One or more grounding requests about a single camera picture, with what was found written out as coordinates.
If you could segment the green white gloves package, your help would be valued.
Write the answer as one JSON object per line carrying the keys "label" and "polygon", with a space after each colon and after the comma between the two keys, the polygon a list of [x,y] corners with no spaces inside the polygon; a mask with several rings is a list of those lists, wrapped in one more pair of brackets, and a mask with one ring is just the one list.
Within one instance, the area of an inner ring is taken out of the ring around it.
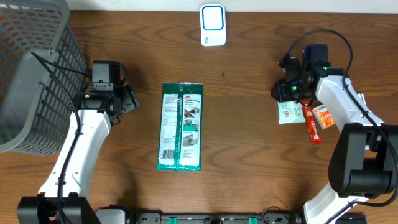
{"label": "green white gloves package", "polygon": [[201,171],[202,83],[162,85],[157,171]]}

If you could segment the white slim box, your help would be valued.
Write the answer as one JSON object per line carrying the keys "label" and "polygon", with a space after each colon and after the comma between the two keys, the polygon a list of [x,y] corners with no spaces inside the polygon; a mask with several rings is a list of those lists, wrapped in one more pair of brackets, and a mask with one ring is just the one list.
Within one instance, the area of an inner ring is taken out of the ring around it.
{"label": "white slim box", "polygon": [[359,96],[359,98],[361,99],[361,101],[362,101],[364,104],[366,104],[366,100],[365,100],[364,94],[363,94],[363,93],[358,93],[358,96]]}

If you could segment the red stick sachet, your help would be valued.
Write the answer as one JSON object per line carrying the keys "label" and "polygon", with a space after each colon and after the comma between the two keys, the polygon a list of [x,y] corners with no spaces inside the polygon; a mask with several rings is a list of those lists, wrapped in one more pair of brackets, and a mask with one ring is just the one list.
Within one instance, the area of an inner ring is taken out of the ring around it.
{"label": "red stick sachet", "polygon": [[323,141],[322,141],[321,137],[318,135],[315,116],[312,113],[311,107],[309,107],[309,105],[308,105],[309,102],[310,102],[309,100],[302,101],[302,103],[303,103],[302,109],[303,109],[304,117],[305,117],[305,120],[307,123],[307,128],[310,133],[312,143],[321,144]]}

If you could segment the mint wet wipes pack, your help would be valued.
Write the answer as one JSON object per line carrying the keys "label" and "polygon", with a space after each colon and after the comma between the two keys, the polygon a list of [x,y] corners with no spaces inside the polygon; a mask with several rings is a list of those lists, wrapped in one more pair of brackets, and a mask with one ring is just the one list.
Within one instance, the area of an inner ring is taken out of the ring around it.
{"label": "mint wet wipes pack", "polygon": [[302,105],[295,101],[278,102],[279,124],[304,123]]}

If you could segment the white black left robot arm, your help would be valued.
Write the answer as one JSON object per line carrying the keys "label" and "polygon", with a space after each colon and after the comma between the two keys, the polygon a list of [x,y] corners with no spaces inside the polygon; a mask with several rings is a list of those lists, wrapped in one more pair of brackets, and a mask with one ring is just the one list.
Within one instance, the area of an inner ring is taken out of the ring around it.
{"label": "white black left robot arm", "polygon": [[21,198],[19,223],[132,223],[133,216],[121,207],[94,211],[89,203],[91,179],[104,140],[122,114],[139,107],[127,79],[123,63],[93,63],[90,90],[78,93],[73,102],[57,162],[38,194]]}

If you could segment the orange tissue pack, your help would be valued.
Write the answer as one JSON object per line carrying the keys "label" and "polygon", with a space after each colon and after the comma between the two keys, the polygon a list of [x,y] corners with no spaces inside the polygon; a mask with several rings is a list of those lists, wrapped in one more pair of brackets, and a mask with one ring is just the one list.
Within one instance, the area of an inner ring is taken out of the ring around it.
{"label": "orange tissue pack", "polygon": [[329,128],[335,124],[335,120],[325,105],[314,107],[312,112],[322,129]]}

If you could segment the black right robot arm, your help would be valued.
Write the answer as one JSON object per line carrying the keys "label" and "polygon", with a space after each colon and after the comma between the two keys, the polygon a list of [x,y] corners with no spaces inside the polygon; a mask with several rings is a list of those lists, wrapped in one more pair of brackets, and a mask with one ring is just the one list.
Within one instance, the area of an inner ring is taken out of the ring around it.
{"label": "black right robot arm", "polygon": [[397,198],[397,126],[372,113],[355,92],[347,69],[332,67],[325,44],[308,45],[299,60],[279,61],[285,78],[271,96],[278,102],[318,100],[340,136],[328,166],[329,182],[303,205],[292,223],[336,223],[356,205],[384,207]]}

